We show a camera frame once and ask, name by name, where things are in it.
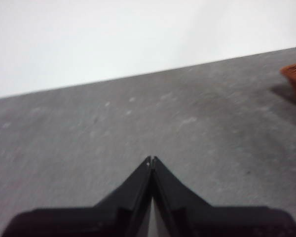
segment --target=gray floor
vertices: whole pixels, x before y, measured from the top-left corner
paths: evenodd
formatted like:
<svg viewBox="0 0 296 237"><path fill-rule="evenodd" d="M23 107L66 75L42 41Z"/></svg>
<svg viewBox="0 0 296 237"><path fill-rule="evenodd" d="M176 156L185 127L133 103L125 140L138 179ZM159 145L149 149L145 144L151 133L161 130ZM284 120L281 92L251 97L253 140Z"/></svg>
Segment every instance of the gray floor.
<svg viewBox="0 0 296 237"><path fill-rule="evenodd" d="M213 205L296 219L291 63L296 48L1 99L0 233L25 210L95 204L147 155Z"/></svg>

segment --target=white wall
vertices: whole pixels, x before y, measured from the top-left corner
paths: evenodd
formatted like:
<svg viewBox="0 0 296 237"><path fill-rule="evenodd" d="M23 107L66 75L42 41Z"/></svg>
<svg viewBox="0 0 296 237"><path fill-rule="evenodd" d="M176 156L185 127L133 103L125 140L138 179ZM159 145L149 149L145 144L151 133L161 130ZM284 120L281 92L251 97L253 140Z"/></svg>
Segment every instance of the white wall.
<svg viewBox="0 0 296 237"><path fill-rule="evenodd" d="M0 98L296 46L296 0L0 0Z"/></svg>

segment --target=concrete floor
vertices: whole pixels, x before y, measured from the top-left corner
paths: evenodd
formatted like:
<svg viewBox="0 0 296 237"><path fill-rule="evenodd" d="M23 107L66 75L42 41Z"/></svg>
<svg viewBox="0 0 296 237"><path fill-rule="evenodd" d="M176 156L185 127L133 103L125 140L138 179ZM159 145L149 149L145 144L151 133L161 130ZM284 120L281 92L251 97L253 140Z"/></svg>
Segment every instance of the concrete floor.
<svg viewBox="0 0 296 237"><path fill-rule="evenodd" d="M147 155L212 205L296 219L296 99L279 74L295 62L296 48L1 99L0 233L25 210L94 205Z"/></svg>

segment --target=black plastic object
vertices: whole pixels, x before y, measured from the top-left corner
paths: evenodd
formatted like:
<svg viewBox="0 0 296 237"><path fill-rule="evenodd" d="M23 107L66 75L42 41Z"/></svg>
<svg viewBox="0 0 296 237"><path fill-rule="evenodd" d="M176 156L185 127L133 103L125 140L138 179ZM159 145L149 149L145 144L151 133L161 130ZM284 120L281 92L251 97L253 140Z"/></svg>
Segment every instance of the black plastic object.
<svg viewBox="0 0 296 237"><path fill-rule="evenodd" d="M148 220L144 217L152 197L172 237L296 237L296 223L287 212L268 207L212 207L157 157L146 158L96 206L25 212L12 219L2 236L147 235Z"/></svg>

